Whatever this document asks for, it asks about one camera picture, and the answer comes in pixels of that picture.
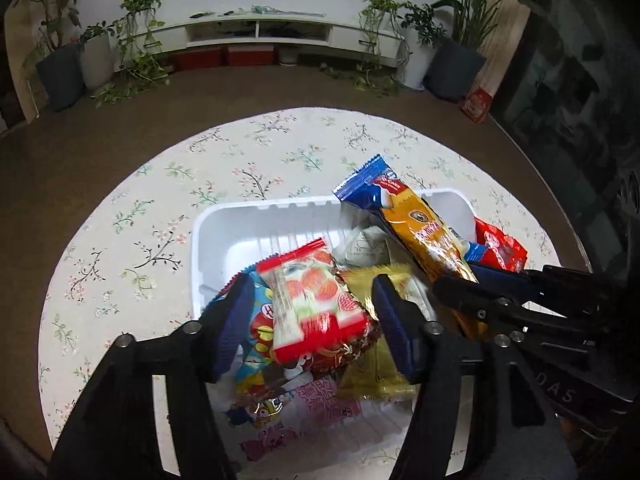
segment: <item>bolt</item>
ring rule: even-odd
[[[509,334],[509,337],[514,343],[522,343],[524,341],[524,334],[519,330],[514,330]]]
[[[201,328],[202,328],[202,325],[200,323],[198,323],[196,320],[187,321],[182,326],[182,329],[187,334],[195,334],[195,333],[199,332]]]
[[[119,346],[120,348],[126,348],[133,343],[134,340],[135,339],[131,334],[120,334],[114,343],[116,343],[116,346]]]
[[[444,328],[437,321],[429,321],[424,325],[424,329],[431,335],[440,335],[444,332]]]
[[[511,344],[511,340],[504,334],[498,334],[494,337],[494,343],[501,348],[507,348]]]

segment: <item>red storage box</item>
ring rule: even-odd
[[[233,66],[272,65],[273,45],[231,45],[226,48],[226,63]]]
[[[222,49],[220,47],[194,48],[174,54],[174,61],[177,70],[220,66],[222,64]]]

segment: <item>red and white candy package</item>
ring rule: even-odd
[[[519,241],[479,218],[476,218],[476,241],[488,247],[480,258],[481,264],[520,272],[527,262],[527,251]]]
[[[318,238],[256,267],[273,290],[273,353],[290,362],[306,352],[363,338],[370,322]]]

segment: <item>floral tablecloth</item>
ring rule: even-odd
[[[527,267],[558,264],[547,234],[507,190],[402,124],[348,110],[293,108],[210,128],[126,178],[60,258],[39,341],[40,398],[53,445],[115,337],[165,335],[190,318],[190,231],[201,211],[224,201],[328,195],[376,153],[412,187],[462,191],[481,218],[524,245]],[[395,449],[380,450],[340,476],[386,478],[395,456]]]

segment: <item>brown floor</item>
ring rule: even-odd
[[[60,254],[89,213],[129,173],[210,126],[272,110],[325,106],[393,119],[449,146],[511,191],[551,237],[565,266],[584,268],[564,215],[537,173],[491,121],[473,124],[430,94],[377,98],[314,68],[222,67],[96,110],[84,99],[0,140],[1,415],[50,455],[37,381],[38,327]]]

